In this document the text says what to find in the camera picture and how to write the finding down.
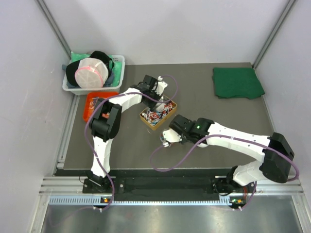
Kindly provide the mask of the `tan candy box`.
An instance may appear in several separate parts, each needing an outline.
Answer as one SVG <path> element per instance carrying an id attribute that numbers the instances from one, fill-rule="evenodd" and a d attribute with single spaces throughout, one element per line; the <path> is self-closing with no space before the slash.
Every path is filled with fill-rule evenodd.
<path id="1" fill-rule="evenodd" d="M 158 129 L 168 118 L 170 118 L 177 110 L 177 104 L 170 100 L 166 103 L 157 103 L 155 109 L 145 108 L 140 113 L 140 119 L 151 130 Z"/>

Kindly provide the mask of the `white round lid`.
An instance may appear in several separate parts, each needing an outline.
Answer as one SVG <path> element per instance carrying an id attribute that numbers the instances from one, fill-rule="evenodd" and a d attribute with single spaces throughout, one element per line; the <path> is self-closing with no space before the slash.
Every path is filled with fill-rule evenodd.
<path id="1" fill-rule="evenodd" d="M 200 147 L 200 148 L 206 148 L 208 146 L 208 144 L 200 143 L 197 146 Z"/>

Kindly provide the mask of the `clear plastic cup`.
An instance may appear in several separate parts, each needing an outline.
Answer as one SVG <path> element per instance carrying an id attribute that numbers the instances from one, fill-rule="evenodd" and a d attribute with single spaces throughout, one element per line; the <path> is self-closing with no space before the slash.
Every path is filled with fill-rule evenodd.
<path id="1" fill-rule="evenodd" d="M 170 142 L 168 142 L 168 141 L 165 139 L 164 133 L 161 133 L 159 138 L 160 138 L 160 141 L 161 141 L 163 147 L 166 148 L 166 147 L 169 147 L 169 146 L 170 146 Z"/>

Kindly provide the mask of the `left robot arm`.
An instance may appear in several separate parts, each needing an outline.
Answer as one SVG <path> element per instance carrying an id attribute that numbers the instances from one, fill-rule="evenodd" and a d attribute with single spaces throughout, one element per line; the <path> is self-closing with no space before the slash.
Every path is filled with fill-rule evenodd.
<path id="1" fill-rule="evenodd" d="M 130 86 L 125 92 L 100 100 L 90 116 L 87 126 L 91 130 L 93 144 L 87 143 L 93 152 L 93 164 L 86 175 L 85 186 L 94 192 L 103 193 L 111 189 L 110 152 L 113 139 L 119 132 L 122 113 L 130 107 L 143 103 L 153 108 L 163 101 L 163 92 L 168 86 L 162 77 L 146 75 L 143 81 Z"/>

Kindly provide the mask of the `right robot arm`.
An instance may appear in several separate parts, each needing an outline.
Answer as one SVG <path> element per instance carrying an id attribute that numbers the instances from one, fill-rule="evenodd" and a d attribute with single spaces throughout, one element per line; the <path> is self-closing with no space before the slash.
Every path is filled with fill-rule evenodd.
<path id="1" fill-rule="evenodd" d="M 232 192 L 261 180 L 286 183 L 294 158 L 294 152 L 282 134 L 245 133 L 206 118 L 191 121 L 177 115 L 162 135 L 165 145 L 192 142 L 200 148 L 218 146 L 252 157 L 253 162 L 234 166 L 227 174 L 226 184 Z"/>

